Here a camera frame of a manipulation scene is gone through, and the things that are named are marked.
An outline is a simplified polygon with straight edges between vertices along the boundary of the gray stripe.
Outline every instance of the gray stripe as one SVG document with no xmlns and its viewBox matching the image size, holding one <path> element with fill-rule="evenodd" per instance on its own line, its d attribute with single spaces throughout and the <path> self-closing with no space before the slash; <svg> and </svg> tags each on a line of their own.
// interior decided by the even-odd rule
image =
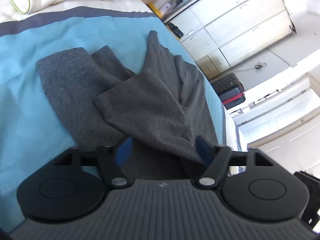
<svg viewBox="0 0 320 240">
<path fill-rule="evenodd" d="M 222 144 L 227 145 L 227 131 L 226 131 L 226 113 L 224 111 L 224 106 L 221 103 L 221 108 L 222 108 Z"/>
<path fill-rule="evenodd" d="M 240 142 L 240 133 L 239 133 L 239 127 L 236 125 L 235 123 L 235 126 L 236 126 L 236 136 L 237 136 L 237 147 L 238 147 L 238 151 L 241 152 L 242 151 L 242 148 L 241 148 L 241 142 Z"/>
<path fill-rule="evenodd" d="M 149 12 L 121 12 L 106 9 L 79 6 L 65 11 L 39 13 L 21 21 L 11 21 L 0 23 L 0 37 L 8 34 L 18 34 L 27 29 L 38 28 L 50 23 L 60 22 L 72 17 L 127 17 L 127 18 L 146 18 L 157 17 Z"/>
</svg>

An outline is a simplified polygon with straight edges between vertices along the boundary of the gray towel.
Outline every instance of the gray towel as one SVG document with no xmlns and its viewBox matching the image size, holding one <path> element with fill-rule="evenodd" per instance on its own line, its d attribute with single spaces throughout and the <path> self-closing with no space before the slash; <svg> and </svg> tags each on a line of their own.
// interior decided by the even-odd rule
<svg viewBox="0 0 320 240">
<path fill-rule="evenodd" d="M 153 149 L 202 163 L 196 136 L 217 144 L 204 97 L 204 78 L 181 56 L 147 38 L 139 74 L 109 47 L 93 55 L 69 49 L 37 63 L 44 92 L 59 120 L 84 150 L 131 136 Z"/>
</svg>

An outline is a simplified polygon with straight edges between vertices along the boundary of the light blue blanket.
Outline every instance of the light blue blanket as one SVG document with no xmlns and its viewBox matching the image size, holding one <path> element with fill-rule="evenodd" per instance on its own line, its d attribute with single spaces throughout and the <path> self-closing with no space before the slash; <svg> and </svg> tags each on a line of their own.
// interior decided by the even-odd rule
<svg viewBox="0 0 320 240">
<path fill-rule="evenodd" d="M 78 7 L 0 24 L 0 227 L 24 220 L 16 200 L 19 184 L 76 142 L 46 99 L 36 62 L 55 52 L 83 47 L 92 54 L 108 45 L 121 63 L 138 73 L 150 30 L 174 55 L 194 64 L 179 41 L 151 13 Z M 209 82 L 206 99 L 220 144 L 224 112 Z"/>
</svg>

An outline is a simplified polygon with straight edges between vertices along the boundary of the black bag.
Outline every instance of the black bag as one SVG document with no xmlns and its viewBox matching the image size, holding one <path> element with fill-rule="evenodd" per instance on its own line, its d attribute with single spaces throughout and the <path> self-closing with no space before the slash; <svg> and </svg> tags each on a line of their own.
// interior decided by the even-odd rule
<svg viewBox="0 0 320 240">
<path fill-rule="evenodd" d="M 218 79 L 211 86 L 227 110 L 245 101 L 243 85 L 234 73 Z"/>
</svg>

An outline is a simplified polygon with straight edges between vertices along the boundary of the metal screw head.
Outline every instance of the metal screw head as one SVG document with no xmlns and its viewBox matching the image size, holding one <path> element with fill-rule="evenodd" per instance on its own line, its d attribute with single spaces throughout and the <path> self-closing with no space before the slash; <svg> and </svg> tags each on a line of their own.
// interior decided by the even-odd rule
<svg viewBox="0 0 320 240">
<path fill-rule="evenodd" d="M 215 180 L 212 178 L 205 177 L 199 179 L 199 183 L 203 186 L 212 186 L 215 183 Z"/>
<path fill-rule="evenodd" d="M 114 178 L 111 183 L 115 186 L 124 186 L 127 184 L 127 180 L 125 178 Z"/>
</svg>

